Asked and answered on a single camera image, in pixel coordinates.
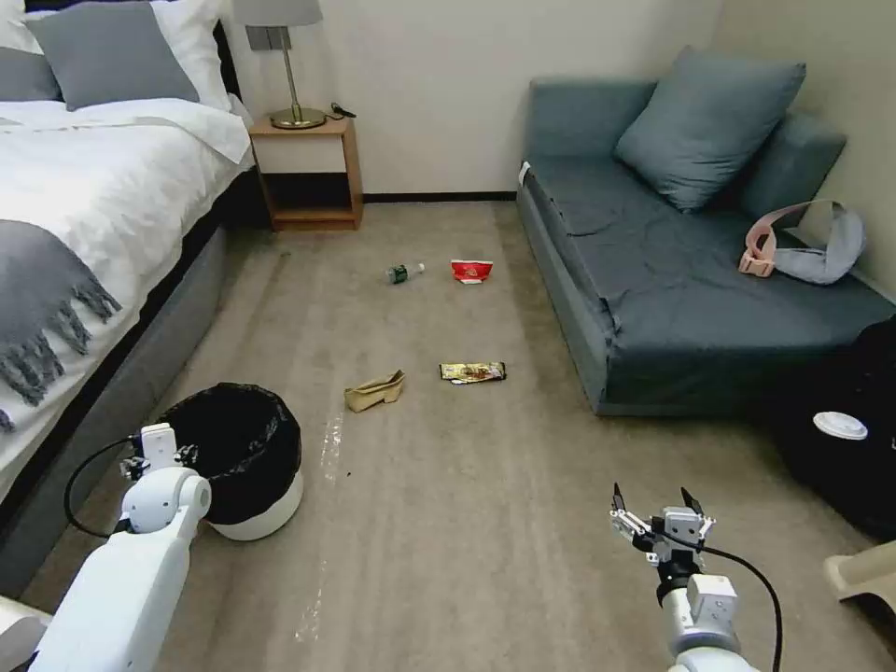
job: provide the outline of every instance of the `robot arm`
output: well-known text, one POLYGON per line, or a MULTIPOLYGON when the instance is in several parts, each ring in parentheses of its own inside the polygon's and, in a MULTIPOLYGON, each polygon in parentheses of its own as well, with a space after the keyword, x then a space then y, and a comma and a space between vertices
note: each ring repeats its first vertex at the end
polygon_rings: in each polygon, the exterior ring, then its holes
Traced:
POLYGON ((149 672, 156 664, 212 493, 178 465, 170 427, 141 436, 139 480, 122 501, 116 533, 78 572, 29 672, 149 672))
POLYGON ((716 521, 687 490, 681 493, 684 507, 666 507, 646 523, 625 508, 617 484, 609 513, 613 527, 659 572, 656 596, 675 657, 669 672, 755 672, 740 656, 734 586, 726 577, 702 573, 699 549, 716 521))

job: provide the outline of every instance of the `nightstand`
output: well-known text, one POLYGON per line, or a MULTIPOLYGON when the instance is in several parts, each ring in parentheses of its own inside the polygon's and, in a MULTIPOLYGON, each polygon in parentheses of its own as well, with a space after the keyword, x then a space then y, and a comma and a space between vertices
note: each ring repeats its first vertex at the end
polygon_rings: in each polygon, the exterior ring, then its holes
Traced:
POLYGON ((364 200, 351 119, 328 119, 307 131, 277 129, 265 119, 249 135, 275 231, 361 225, 364 200))

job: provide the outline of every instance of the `black trash bag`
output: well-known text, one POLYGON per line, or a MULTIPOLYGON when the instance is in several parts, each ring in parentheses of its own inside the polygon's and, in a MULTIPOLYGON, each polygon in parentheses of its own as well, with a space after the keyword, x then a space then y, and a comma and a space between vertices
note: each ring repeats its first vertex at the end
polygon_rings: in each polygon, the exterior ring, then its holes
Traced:
POLYGON ((775 444, 798 481, 866 534, 896 539, 896 317, 791 376, 774 395, 768 416, 775 444), (868 437, 848 441, 820 431, 815 415, 828 411, 857 418, 868 437))
POLYGON ((193 469, 212 486, 205 519, 236 525, 287 493, 301 464, 299 423, 274 392, 220 383, 184 399, 159 422, 179 446, 196 446, 193 469))

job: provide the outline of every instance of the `beige carpet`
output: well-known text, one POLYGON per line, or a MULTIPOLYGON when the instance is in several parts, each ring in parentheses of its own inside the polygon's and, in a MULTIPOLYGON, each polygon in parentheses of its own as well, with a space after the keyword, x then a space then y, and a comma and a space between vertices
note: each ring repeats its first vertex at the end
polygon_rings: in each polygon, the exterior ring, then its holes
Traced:
MULTIPOLYGON (((715 545, 780 592, 785 669, 893 668, 821 576, 825 556, 866 542, 765 439, 591 415, 512 204, 379 205, 356 233, 244 234, 231 270, 172 400, 219 380, 278 392, 301 423, 305 498, 263 541, 203 530, 160 670, 665 670, 655 573, 609 527, 616 480, 643 515, 686 485, 720 519, 715 545), (451 258, 493 259, 493 277, 463 287, 451 258), (417 261, 425 275, 385 284, 392 263, 417 261), (491 359, 505 382, 439 380, 440 362, 491 359), (343 410, 344 387, 397 368, 398 403, 343 410)), ((118 492, 109 476, 92 519, 114 515, 118 492)), ((67 533, 28 601, 53 609, 90 544, 67 533)), ((744 651, 767 669, 762 586, 709 569, 735 581, 744 651)))

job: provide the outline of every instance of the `table lamp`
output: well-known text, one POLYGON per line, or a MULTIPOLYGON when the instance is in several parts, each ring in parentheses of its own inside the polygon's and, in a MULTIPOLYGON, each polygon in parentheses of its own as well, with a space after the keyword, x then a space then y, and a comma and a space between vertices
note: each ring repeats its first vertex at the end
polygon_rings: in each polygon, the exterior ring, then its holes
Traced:
POLYGON ((323 112, 299 105, 287 48, 288 26, 313 25, 324 19, 317 0, 233 0, 233 18, 243 25, 280 30, 280 45, 283 48, 283 62, 287 67, 292 107, 274 112, 271 115, 272 126, 300 131, 323 124, 327 120, 323 112))

